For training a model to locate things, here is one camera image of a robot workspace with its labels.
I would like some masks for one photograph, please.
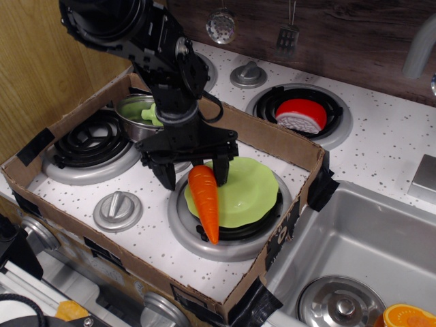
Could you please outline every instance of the white speckled surface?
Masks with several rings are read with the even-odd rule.
[[[260,91],[285,83],[308,83],[336,93],[349,106],[353,130],[348,139],[330,152],[330,169],[337,180],[351,181],[395,200],[431,213],[436,206],[407,195],[423,154],[436,156],[436,108],[373,92],[360,87],[321,78],[273,63],[261,62],[204,44],[194,44],[197,52],[208,57],[217,68],[217,83],[212,94],[244,110]],[[234,68],[254,60],[268,74],[259,88],[242,90],[230,84]],[[242,145],[240,155],[259,159],[286,182],[292,194],[298,192],[305,172],[273,157]],[[150,170],[137,163],[113,181],[92,187],[60,185],[38,175],[31,190],[96,228],[92,212],[105,195],[121,190],[144,198],[144,215],[134,228],[106,234],[118,244],[215,300],[223,300],[238,283],[251,261],[219,263],[199,258],[175,244],[166,221],[168,192]],[[10,198],[4,178],[0,192]]]

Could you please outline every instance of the spatula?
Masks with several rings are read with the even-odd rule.
[[[294,1],[294,10],[292,11],[292,15],[291,2],[292,0],[289,0],[289,23],[287,26],[280,28],[275,48],[275,56],[286,59],[291,59],[294,56],[297,47],[298,34],[300,34],[300,30],[294,25],[295,7],[297,1]]]

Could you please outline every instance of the faucet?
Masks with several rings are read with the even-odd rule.
[[[415,34],[409,53],[403,66],[403,75],[408,78],[419,78],[429,60],[433,45],[436,42],[436,14],[422,24]]]

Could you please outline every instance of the green plate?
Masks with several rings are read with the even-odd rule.
[[[235,157],[227,183],[218,188],[219,225],[237,228],[261,219],[275,204],[279,184],[270,168],[260,162]],[[189,211],[198,217],[189,185],[185,188]]]

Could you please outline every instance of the red and white toy food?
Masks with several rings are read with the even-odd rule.
[[[307,99],[284,101],[277,108],[275,118],[281,126],[312,134],[318,134],[327,124],[324,107]]]

